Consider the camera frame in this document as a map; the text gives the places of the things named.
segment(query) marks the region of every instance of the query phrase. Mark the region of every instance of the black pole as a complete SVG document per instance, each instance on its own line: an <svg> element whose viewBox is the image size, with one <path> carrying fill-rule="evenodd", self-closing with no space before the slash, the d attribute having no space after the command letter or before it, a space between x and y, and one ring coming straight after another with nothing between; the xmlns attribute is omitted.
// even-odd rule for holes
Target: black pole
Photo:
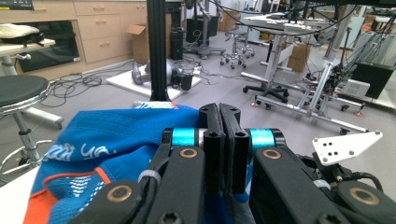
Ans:
<svg viewBox="0 0 396 224"><path fill-rule="evenodd" d="M166 89L165 0L147 0L147 8L150 101L170 101Z"/></svg>
<svg viewBox="0 0 396 224"><path fill-rule="evenodd" d="M349 39L349 34L350 34L350 30L352 30L352 28L346 28L346 42L344 43L344 48L343 48L343 53L341 55L341 60L340 60L340 67L344 68L344 55L346 54L346 50L347 50L347 40Z"/></svg>

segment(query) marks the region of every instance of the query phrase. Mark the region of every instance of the orange fabric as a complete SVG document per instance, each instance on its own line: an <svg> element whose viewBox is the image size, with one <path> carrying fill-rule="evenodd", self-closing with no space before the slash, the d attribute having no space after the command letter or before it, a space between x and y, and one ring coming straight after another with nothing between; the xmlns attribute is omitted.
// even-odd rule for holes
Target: orange fabric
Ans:
<svg viewBox="0 0 396 224"><path fill-rule="evenodd" d="M49 190L39 191L30 198L23 223L47 223L50 218L50 209L57 202L58 199Z"/></svg>
<svg viewBox="0 0 396 224"><path fill-rule="evenodd" d="M105 171L102 168L96 167L95 171L96 171L96 173L99 174L99 176L102 178L102 180L103 180L103 182L105 182L105 184L111 183L111 180L108 178L108 176L106 175Z"/></svg>
<svg viewBox="0 0 396 224"><path fill-rule="evenodd" d="M43 181L44 189L30 196L29 204L27 205L27 210L23 223L39 224L39 223L48 222L50 218L50 210L52 206L58 202L58 199L55 196L53 196L53 194L49 190L47 190L48 182L50 182L53 179L57 179L61 177L93 175L94 173L95 171L86 172L86 173L65 173L65 174L52 175L47 177Z"/></svg>

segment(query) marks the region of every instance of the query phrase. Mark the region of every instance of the white device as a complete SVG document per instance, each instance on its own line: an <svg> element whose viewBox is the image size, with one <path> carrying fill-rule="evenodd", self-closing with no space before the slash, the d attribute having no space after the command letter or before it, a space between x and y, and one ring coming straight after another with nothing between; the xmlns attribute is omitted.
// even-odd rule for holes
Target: white device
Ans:
<svg viewBox="0 0 396 224"><path fill-rule="evenodd" d="M359 98L364 97L370 88L370 83L365 83L353 79L348 79L342 93L345 95L356 96Z"/></svg>
<svg viewBox="0 0 396 224"><path fill-rule="evenodd" d="M336 137L315 138L312 144L318 153L322 165L328 166L359 156L381 139L382 136L383 134L380 131L355 133Z"/></svg>

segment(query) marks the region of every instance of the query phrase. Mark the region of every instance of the white pattern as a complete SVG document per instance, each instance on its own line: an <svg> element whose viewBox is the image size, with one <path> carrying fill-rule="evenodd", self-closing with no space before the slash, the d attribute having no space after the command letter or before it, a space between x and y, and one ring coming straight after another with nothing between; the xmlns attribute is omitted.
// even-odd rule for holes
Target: white pattern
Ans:
<svg viewBox="0 0 396 224"><path fill-rule="evenodd" d="M105 146L97 147L97 148L91 147L91 149L89 149L87 152L85 152L85 146L87 146L87 144L84 143L84 145L82 145L81 151L80 151L81 155L83 157L85 157L84 160L98 158L101 153L110 155L110 153L108 152L108 149Z"/></svg>
<svg viewBox="0 0 396 224"><path fill-rule="evenodd" d="M49 151L44 155L43 161L55 159L57 161L70 161L75 147L68 143L63 145L53 145Z"/></svg>

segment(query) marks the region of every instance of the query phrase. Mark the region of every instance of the speaker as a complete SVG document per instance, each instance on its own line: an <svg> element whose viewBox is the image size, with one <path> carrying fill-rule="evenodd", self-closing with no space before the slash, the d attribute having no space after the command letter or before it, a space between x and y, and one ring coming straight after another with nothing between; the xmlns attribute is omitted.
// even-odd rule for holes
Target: speaker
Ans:
<svg viewBox="0 0 396 224"><path fill-rule="evenodd" d="M353 71L352 79L370 83L366 96L378 99L394 69L394 67L378 63L361 62L358 63L355 71Z"/></svg>
<svg viewBox="0 0 396 224"><path fill-rule="evenodd" d="M171 32L171 59L183 59L183 33L172 31Z"/></svg>

